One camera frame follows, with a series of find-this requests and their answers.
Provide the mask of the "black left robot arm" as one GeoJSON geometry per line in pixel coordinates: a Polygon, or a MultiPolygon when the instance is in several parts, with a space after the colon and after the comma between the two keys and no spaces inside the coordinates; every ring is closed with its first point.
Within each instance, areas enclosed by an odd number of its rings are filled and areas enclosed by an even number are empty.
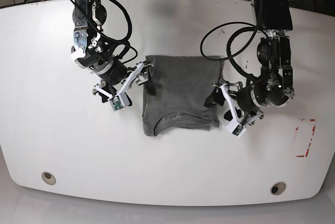
{"type": "Polygon", "coordinates": [[[291,47],[289,36],[285,34],[293,29],[289,0],[252,0],[252,7],[256,24],[242,22],[243,28],[228,39],[227,56],[219,59],[229,61],[247,79],[246,83],[222,79],[213,84],[229,106],[225,114],[229,121],[227,130],[238,137],[257,119],[263,118],[263,108],[284,107],[294,98],[291,47]],[[234,58],[251,44],[257,32],[264,37],[256,49],[261,74],[254,76],[244,71],[234,58]]]}

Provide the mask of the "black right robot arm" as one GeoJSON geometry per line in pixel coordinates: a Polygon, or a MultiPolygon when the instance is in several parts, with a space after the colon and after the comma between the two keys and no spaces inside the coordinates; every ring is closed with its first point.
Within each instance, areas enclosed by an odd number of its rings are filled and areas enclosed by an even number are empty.
{"type": "Polygon", "coordinates": [[[122,61],[132,48],[132,22],[126,9],[117,0],[108,0],[117,6],[127,22],[127,33],[122,39],[114,39],[103,33],[107,10],[101,0],[74,0],[73,31],[74,45],[71,53],[73,61],[83,69],[88,69],[100,78],[100,84],[93,89],[105,103],[117,95],[115,85],[125,83],[135,68],[128,68],[122,61]]]}

